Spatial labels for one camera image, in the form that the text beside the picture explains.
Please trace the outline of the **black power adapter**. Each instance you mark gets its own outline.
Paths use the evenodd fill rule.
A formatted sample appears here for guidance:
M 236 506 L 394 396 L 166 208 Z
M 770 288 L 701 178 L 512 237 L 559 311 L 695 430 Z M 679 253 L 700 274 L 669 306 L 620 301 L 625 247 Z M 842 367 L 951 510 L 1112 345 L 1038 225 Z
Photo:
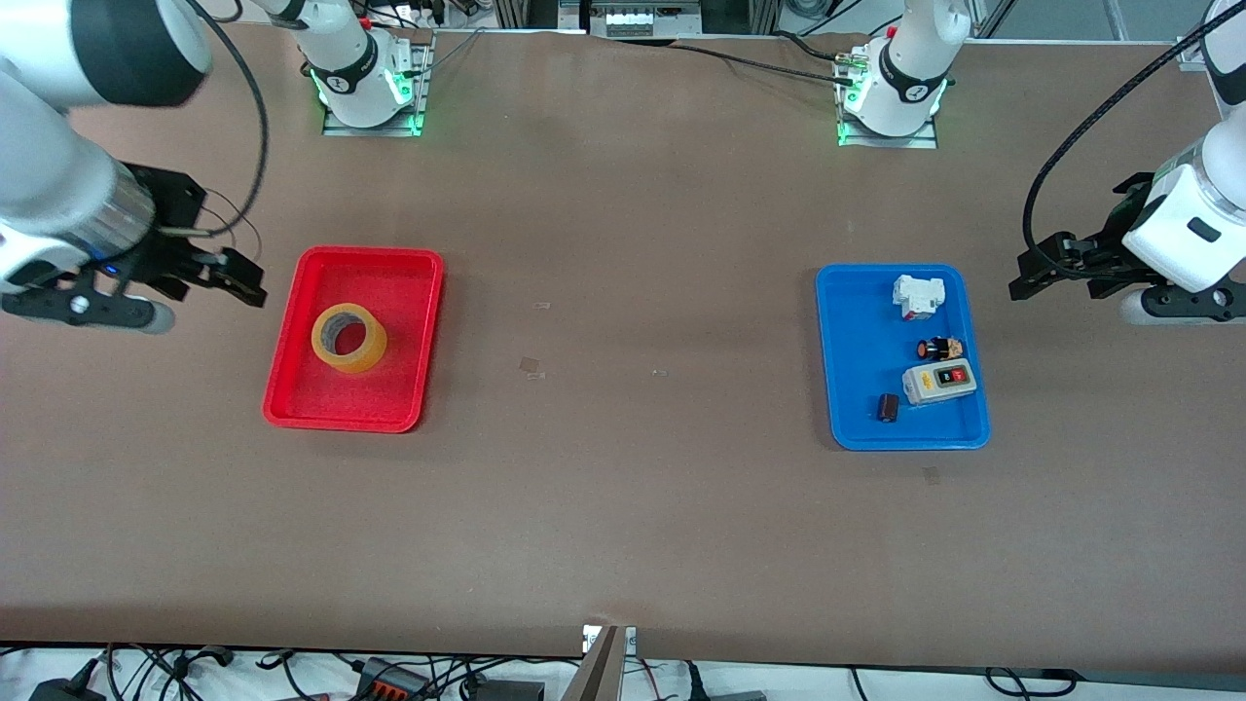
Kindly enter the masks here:
M 75 679 L 50 679 L 36 684 L 27 701 L 107 701 L 90 689 L 91 675 L 78 675 Z

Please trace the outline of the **white electrical connector block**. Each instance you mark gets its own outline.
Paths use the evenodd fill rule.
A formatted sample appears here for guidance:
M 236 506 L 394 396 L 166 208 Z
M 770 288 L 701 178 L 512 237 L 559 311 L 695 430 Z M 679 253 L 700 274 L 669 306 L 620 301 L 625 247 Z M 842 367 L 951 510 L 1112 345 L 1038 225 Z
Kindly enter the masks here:
M 906 322 L 930 319 L 946 303 L 943 279 L 900 275 L 892 283 L 892 303 Z

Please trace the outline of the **aluminium frame rack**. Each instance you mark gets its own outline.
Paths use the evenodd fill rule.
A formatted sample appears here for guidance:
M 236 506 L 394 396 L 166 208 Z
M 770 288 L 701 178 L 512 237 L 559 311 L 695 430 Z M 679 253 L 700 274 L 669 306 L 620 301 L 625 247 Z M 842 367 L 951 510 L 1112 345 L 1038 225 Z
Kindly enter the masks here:
M 507 30 L 558 30 L 621 41 L 768 35 L 785 0 L 475 0 Z

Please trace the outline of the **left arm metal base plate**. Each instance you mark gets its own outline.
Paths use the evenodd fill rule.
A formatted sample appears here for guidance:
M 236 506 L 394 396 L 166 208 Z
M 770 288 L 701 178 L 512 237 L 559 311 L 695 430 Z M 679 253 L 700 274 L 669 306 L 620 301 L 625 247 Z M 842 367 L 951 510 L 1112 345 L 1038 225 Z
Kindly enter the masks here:
M 888 83 L 881 70 L 881 55 L 868 46 L 836 60 L 836 77 L 847 78 L 837 86 L 836 120 L 840 146 L 880 148 L 934 148 L 934 115 L 948 78 L 912 83 L 900 80 L 900 90 Z

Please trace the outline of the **red plastic tray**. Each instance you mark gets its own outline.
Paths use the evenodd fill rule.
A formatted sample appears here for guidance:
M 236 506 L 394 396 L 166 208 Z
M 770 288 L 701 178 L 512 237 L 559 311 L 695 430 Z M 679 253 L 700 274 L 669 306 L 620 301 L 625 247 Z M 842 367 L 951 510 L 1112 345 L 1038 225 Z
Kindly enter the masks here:
M 315 245 L 297 263 L 262 412 L 298 430 L 396 435 L 414 430 L 436 336 L 445 266 L 426 249 Z M 374 369 L 340 374 L 312 354 L 312 326 L 326 308 L 354 303 L 388 331 Z M 336 351 L 359 345 L 363 327 L 340 334 Z

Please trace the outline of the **blue plastic tray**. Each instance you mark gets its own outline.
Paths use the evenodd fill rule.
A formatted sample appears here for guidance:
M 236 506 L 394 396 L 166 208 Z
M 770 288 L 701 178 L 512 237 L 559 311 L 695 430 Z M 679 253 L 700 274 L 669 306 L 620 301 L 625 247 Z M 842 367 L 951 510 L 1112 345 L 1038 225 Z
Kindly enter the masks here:
M 900 318 L 892 283 L 900 275 L 939 278 L 946 303 L 934 316 L 917 322 Z M 981 364 L 981 346 L 971 316 L 969 289 L 953 266 L 937 263 L 868 263 L 824 266 L 815 280 L 816 311 L 829 407 L 829 430 L 845 449 L 920 452 L 981 449 L 992 426 Z M 979 390 L 948 402 L 911 405 L 900 377 L 917 359 L 921 339 L 956 337 L 963 342 Z M 876 418 L 878 396 L 900 396 L 898 421 Z

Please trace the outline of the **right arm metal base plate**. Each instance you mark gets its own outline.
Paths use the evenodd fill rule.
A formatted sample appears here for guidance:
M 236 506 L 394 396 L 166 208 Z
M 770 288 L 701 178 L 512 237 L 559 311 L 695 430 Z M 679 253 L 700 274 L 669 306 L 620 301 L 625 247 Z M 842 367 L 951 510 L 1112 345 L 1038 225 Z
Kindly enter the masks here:
M 378 40 L 378 71 L 356 90 L 366 98 L 354 100 L 343 115 L 349 117 L 380 117 L 381 123 L 356 126 L 344 123 L 333 105 L 339 97 L 330 97 L 316 85 L 316 98 L 323 106 L 321 134 L 333 137 L 406 138 L 422 134 L 427 93 L 434 72 L 436 41 L 412 44 L 411 39 L 374 27 L 370 35 Z

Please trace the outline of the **yellow clear tape roll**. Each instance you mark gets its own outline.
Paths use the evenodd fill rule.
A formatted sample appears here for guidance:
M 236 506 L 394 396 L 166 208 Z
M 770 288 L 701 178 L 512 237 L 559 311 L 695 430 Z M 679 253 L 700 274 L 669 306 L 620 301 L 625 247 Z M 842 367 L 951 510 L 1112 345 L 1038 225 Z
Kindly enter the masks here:
M 348 354 L 336 351 L 336 341 L 346 329 L 359 325 L 363 337 Z M 340 374 L 363 374 L 374 369 L 388 351 L 388 331 L 360 305 L 343 303 L 326 308 L 312 326 L 312 354 Z

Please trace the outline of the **grey two-button switch box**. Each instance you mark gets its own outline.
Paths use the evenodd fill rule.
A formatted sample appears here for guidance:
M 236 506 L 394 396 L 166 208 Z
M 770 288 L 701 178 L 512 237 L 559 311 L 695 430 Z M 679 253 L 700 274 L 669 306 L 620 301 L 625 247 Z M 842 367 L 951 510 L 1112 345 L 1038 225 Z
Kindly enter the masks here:
M 903 393 L 911 405 L 948 402 L 977 393 L 979 383 L 968 359 L 913 365 L 900 377 Z

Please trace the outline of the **orange power strip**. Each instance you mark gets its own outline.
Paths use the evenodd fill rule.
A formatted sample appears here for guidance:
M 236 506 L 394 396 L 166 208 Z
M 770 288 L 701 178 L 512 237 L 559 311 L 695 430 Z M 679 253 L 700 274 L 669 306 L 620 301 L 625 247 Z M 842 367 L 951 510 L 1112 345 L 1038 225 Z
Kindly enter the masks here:
M 383 657 L 356 661 L 353 669 L 359 674 L 354 701 L 424 701 L 430 687 L 426 676 Z

